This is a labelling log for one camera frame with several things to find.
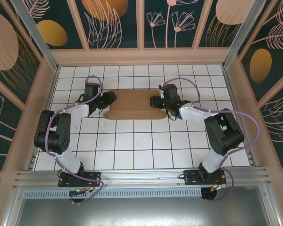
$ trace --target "white grid surface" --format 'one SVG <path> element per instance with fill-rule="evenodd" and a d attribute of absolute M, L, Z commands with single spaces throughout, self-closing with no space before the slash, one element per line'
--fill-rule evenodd
<path fill-rule="evenodd" d="M 129 65 L 62 67 L 50 109 L 71 105 L 84 93 L 85 78 L 96 75 L 110 89 L 157 89 L 178 76 L 194 81 L 200 90 L 200 106 L 233 109 L 219 65 Z M 197 100 L 197 92 L 184 80 L 173 82 L 178 94 Z M 192 168 L 207 156 L 210 145 L 205 128 L 192 121 L 107 120 L 94 112 L 71 128 L 70 147 L 86 170 Z M 224 166 L 249 166 L 244 150 L 228 158 Z M 59 170 L 54 159 L 38 152 L 34 170 Z"/>

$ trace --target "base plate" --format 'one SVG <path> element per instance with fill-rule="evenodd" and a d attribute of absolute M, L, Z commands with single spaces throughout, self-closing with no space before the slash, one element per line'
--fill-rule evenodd
<path fill-rule="evenodd" d="M 92 179 L 92 180 L 100 180 L 100 172 L 85 172 L 83 175 L 84 178 Z M 93 182 L 95 187 L 99 187 L 99 182 Z M 89 187 L 89 181 L 81 180 L 76 178 L 68 173 L 61 172 L 58 187 Z"/>
<path fill-rule="evenodd" d="M 185 185 L 217 185 L 220 183 L 217 178 L 226 184 L 225 172 L 222 169 L 209 174 L 206 181 L 202 180 L 198 170 L 185 170 L 183 176 Z"/>

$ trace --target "brown cardboard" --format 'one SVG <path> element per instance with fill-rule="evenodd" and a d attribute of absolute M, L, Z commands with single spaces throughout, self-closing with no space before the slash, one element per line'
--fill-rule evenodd
<path fill-rule="evenodd" d="M 150 106 L 150 97 L 159 96 L 159 90 L 115 90 L 117 99 L 104 114 L 106 119 L 163 119 L 166 112 Z"/>

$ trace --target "purple cable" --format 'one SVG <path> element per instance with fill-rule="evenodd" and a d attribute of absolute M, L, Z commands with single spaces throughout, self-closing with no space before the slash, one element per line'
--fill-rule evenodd
<path fill-rule="evenodd" d="M 220 202 L 220 201 L 223 201 L 223 200 L 227 199 L 228 197 L 230 197 L 231 194 L 233 193 L 233 189 L 234 189 L 234 178 L 233 178 L 232 174 L 230 173 L 230 171 L 228 171 L 226 168 L 223 168 L 223 167 L 222 167 L 222 164 L 226 161 L 226 159 L 227 159 L 231 154 L 233 154 L 233 153 L 235 153 L 235 152 L 238 152 L 238 151 L 240 151 L 240 150 L 243 150 L 243 149 L 245 149 L 245 148 L 248 148 L 248 147 L 252 146 L 252 145 L 258 140 L 259 135 L 260 135 L 260 128 L 259 128 L 259 125 L 258 125 L 257 121 L 256 121 L 252 116 L 250 116 L 249 114 L 243 113 L 243 112 L 231 111 L 231 110 L 211 111 L 211 110 L 207 110 L 207 109 L 203 109 L 203 108 L 194 106 L 194 103 L 199 103 L 199 102 L 200 102 L 200 92 L 199 92 L 199 89 L 197 88 L 197 86 L 194 84 L 194 82 L 192 82 L 192 81 L 189 80 L 189 79 L 186 79 L 186 78 L 174 78 L 174 79 L 171 79 L 171 80 L 169 80 L 169 81 L 166 81 L 163 85 L 168 84 L 169 82 L 174 81 L 174 80 L 177 80 L 177 79 L 186 80 L 186 81 L 190 82 L 190 83 L 195 87 L 195 89 L 196 89 L 196 91 L 197 91 L 197 95 L 198 95 L 198 101 L 192 102 L 191 105 L 192 105 L 194 108 L 196 108 L 196 109 L 198 109 L 198 110 L 200 110 L 200 111 L 209 112 L 209 113 L 237 113 L 237 114 L 242 114 L 242 115 L 244 115 L 244 116 L 250 118 L 250 119 L 255 123 L 255 125 L 256 125 L 256 127 L 257 127 L 257 134 L 256 134 L 255 139 L 253 139 L 253 141 L 251 141 L 249 144 L 245 145 L 244 147 L 239 147 L 239 148 L 237 148 L 237 149 L 235 149 L 235 150 L 229 151 L 229 152 L 225 155 L 225 157 L 221 160 L 221 162 L 220 162 L 220 164 L 219 164 L 219 167 L 220 167 L 221 169 L 223 169 L 224 171 L 226 171 L 226 172 L 230 175 L 230 177 L 231 177 L 231 180 L 232 180 L 231 191 L 230 191 L 229 194 L 228 194 L 226 197 L 224 197 L 224 198 L 217 199 L 217 200 L 209 200 L 209 201 L 211 201 L 211 202 Z"/>
<path fill-rule="evenodd" d="M 72 204 L 77 204 L 77 205 L 83 204 L 83 203 L 89 201 L 91 198 L 93 198 L 93 197 L 103 188 L 104 183 L 103 183 L 102 181 L 97 181 L 97 180 L 92 180 L 92 179 L 88 179 L 88 178 L 81 177 L 81 176 L 76 175 L 75 173 L 69 171 L 68 169 L 66 169 L 66 168 L 58 161 L 58 159 L 55 157 L 55 155 L 49 152 L 49 148 L 48 148 L 48 136 L 49 136 L 49 131 L 50 131 L 51 124 L 52 124 L 54 118 L 55 118 L 59 113 L 64 112 L 64 111 L 67 111 L 67 110 L 71 109 L 71 108 L 74 107 L 74 106 L 79 106 L 79 105 L 84 105 L 84 104 L 86 104 L 86 103 L 89 103 L 89 102 L 95 100 L 95 99 L 102 93 L 102 91 L 103 91 L 103 84 L 102 84 L 101 80 L 100 80 L 97 76 L 91 75 L 91 76 L 88 76 L 88 77 L 86 78 L 85 83 L 88 82 L 88 79 L 89 79 L 89 78 L 96 78 L 96 79 L 99 81 L 100 89 L 99 89 L 97 95 L 95 95 L 95 97 L 93 97 L 93 98 L 90 99 L 90 100 L 87 100 L 87 101 L 84 101 L 84 102 L 80 102 L 80 103 L 75 103 L 75 104 L 73 104 L 73 105 L 67 106 L 67 107 L 65 107 L 65 108 L 63 108 L 63 109 L 61 109 L 61 110 L 56 111 L 56 112 L 53 114 L 53 116 L 50 118 L 49 123 L 48 123 L 48 126 L 47 126 L 47 128 L 46 128 L 46 133 L 45 133 L 45 151 L 46 151 L 47 154 L 49 154 L 49 155 L 51 155 L 51 156 L 54 157 L 54 159 L 56 160 L 57 164 L 58 164 L 62 169 L 66 170 L 69 174 L 71 174 L 72 176 L 74 176 L 74 177 L 76 177 L 76 178 L 79 178 L 79 179 L 81 179 L 81 180 L 86 180 L 86 181 L 90 181 L 90 182 L 94 182 L 94 183 L 101 183 L 101 186 L 99 187 L 99 189 L 98 189 L 94 194 L 92 194 L 89 198 L 84 199 L 82 202 L 79 202 L 79 203 L 74 202 L 73 199 L 72 199 L 73 196 L 71 196 L 71 197 L 70 197 L 70 200 L 71 200 Z"/>

